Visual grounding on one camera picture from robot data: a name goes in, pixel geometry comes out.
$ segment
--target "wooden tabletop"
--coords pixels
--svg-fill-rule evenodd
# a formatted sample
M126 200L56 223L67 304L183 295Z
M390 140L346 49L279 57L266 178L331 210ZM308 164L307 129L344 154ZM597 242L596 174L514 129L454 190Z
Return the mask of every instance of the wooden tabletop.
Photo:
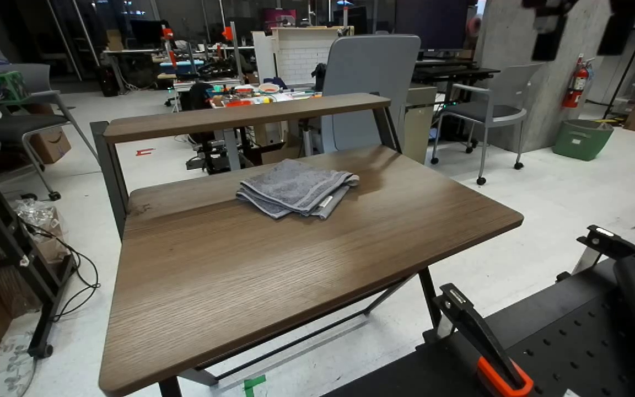
M327 221L271 221L237 200L239 182L266 167L132 194L102 390L210 366L522 223L389 148L304 162L362 177Z
M240 105L240 108L213 108L213 111L189 111L175 115L150 115L115 119L105 129L110 144L157 140L172 134L194 134L239 126L274 123L287 119L308 119L318 115L356 113L370 108L389 108L387 98L356 93L335 98L314 98L304 101L280 101L271 105Z

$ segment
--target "gray floor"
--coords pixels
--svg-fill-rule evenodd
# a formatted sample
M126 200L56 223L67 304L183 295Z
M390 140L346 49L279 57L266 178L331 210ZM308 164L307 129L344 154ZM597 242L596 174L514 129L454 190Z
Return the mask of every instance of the gray floor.
M164 108L166 93L121 98L75 93L65 99L75 105L73 113L83 126L97 119L168 113ZM53 329L56 354L38 365L32 397L102 394L97 376L120 238L93 157L70 131L68 140L73 151L46 174L61 191L61 200L56 206L65 221L65 237L100 265L102 292L79 313ZM124 145L121 162L127 185L139 187L201 174L186 173L183 164L189 154L182 140ZM583 254L576 238L585 234L586 226L605 226L635 240L635 132L617 129L605 153L589 164L559 157L552 151L527 153L522 162L524 171L517 173L511 171L514 154L491 151L486 187L474 185L479 154L468 157L462 145L441 148L441 166L435 167L435 173L446 173L524 215L522 227L431 268L436 285L458 285L486 316L550 286L555 274L571 269ZM4 190L10 197L32 190L41 194L33 177L10 182ZM367 324L356 324L348 334L292 359L260 366L259 373L266 376L265 390L269 394L322 394L411 354L426 329L428 313L422 292L417 283L411 283L387 301ZM189 382L182 386L186 394L242 394L240 382L242 377L227 379L216 390ZM150 386L134 394L150 397L158 390Z

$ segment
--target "trash can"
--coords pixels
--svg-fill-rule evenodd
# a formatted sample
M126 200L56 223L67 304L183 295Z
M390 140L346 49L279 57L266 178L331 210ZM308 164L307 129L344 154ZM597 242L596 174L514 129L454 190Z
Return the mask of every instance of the trash can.
M613 126L593 119L568 119L562 123L553 153L583 162L596 159L607 145Z

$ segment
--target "folded cloth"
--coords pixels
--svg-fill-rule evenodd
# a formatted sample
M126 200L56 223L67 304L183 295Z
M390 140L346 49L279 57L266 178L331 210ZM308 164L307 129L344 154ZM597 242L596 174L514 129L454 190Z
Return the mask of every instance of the folded cloth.
M327 218L359 177L340 171L314 171L298 162L280 162L266 174L240 183L239 199L250 200L271 218L292 211Z

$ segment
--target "monitor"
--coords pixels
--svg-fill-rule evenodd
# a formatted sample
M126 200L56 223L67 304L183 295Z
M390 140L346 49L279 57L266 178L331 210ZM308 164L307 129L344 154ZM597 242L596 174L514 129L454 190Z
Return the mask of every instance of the monitor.
M162 46L162 25L164 21L130 21L134 46L158 49Z
M398 0L398 34L415 34L422 49L464 49L465 0Z

